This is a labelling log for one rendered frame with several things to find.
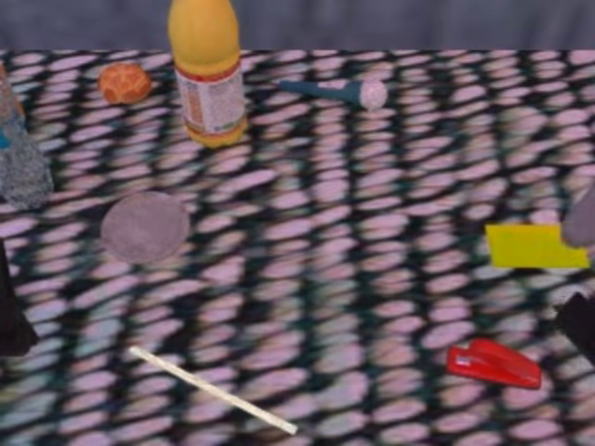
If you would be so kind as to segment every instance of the yellow sponge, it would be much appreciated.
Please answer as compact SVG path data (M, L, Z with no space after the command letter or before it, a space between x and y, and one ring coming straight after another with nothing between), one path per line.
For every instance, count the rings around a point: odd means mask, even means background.
M586 249L562 241L560 225L486 225L497 268L588 268Z

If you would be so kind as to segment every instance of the pink round disc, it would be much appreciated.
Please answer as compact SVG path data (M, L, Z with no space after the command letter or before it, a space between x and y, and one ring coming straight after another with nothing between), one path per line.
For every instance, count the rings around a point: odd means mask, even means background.
M128 263L152 263L172 256L187 239L184 206L161 192L141 192L116 203L101 224L101 242Z

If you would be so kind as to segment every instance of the red stapler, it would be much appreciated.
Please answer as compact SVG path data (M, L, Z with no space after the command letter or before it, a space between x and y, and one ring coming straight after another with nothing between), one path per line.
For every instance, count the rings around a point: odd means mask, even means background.
M489 339L475 339L468 348L450 347L446 369L451 374L509 386L541 387L541 369L535 362Z

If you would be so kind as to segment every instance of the orange bottle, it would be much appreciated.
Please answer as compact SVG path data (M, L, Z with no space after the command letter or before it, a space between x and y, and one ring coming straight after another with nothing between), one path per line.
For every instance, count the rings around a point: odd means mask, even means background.
M190 137L210 148L237 142L247 119L231 1L173 0L168 32Z

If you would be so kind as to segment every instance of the white stick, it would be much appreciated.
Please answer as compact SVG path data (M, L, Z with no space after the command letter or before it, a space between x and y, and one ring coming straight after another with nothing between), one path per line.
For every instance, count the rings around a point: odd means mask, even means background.
M199 378L194 374L189 374L171 362L157 358L144 348L131 347L128 351L142 360L145 360L149 364L152 364L165 370L166 372L169 372L170 374L173 374L174 376L177 376L179 379L186 381L188 384L192 384L193 386L210 393L214 397L224 400L228 404L231 404L238 409L242 409L243 411L254 415L256 418L260 418L262 421L269 423L272 426L279 427L290 435L295 435L296 432L298 432L298 427L296 425L292 425L291 423L288 423L287 421L273 415L270 412L259 409L257 406L249 403L246 400L242 400L241 398L227 393L225 390L222 390L219 387L215 387L212 384L207 383L203 378Z

